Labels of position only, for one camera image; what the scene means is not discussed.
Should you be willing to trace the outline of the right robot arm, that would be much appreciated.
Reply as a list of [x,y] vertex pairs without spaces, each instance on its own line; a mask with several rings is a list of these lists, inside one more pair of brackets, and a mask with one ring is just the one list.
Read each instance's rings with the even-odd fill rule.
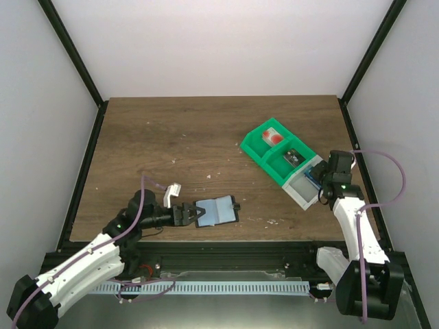
[[343,315],[391,320],[394,318],[404,281],[403,269],[392,263],[380,246],[368,220],[361,188],[352,183],[356,150],[333,150],[327,161],[311,170],[319,181],[318,197],[325,198],[335,215],[348,256],[335,247],[321,247],[316,262],[335,285],[335,302]]

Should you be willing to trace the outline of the black card holder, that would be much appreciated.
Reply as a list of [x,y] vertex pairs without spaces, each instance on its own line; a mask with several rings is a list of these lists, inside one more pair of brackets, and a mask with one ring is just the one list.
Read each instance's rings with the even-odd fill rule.
[[205,213],[196,220],[196,228],[207,228],[239,222],[241,206],[236,202],[233,195],[198,200],[194,205],[205,210]]

